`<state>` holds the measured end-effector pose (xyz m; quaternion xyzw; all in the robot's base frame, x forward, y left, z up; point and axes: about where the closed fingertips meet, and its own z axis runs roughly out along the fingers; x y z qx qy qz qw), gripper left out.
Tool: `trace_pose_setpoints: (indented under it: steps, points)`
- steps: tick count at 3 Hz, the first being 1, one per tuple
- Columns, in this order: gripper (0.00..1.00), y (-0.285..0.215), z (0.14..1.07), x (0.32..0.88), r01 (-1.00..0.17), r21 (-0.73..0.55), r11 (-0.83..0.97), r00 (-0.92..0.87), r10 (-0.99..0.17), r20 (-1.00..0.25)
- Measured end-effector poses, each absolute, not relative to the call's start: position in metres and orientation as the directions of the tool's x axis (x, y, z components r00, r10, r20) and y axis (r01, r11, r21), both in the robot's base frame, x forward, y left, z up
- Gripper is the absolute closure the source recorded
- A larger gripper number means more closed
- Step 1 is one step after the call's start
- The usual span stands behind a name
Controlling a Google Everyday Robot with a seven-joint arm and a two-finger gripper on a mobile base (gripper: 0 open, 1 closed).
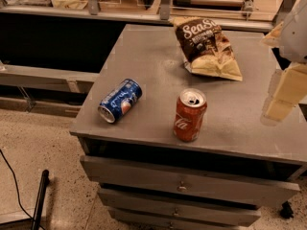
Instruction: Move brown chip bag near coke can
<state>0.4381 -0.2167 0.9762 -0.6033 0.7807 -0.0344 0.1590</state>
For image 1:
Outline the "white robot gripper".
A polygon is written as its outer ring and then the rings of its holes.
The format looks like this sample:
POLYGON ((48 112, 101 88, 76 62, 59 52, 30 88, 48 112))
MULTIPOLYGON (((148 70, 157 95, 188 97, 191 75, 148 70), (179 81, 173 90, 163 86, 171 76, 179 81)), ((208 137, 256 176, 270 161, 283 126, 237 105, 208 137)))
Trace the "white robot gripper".
POLYGON ((280 55, 292 62, 272 76, 264 107, 265 117, 281 122, 307 96, 307 0, 300 0, 261 42, 279 47, 280 55))

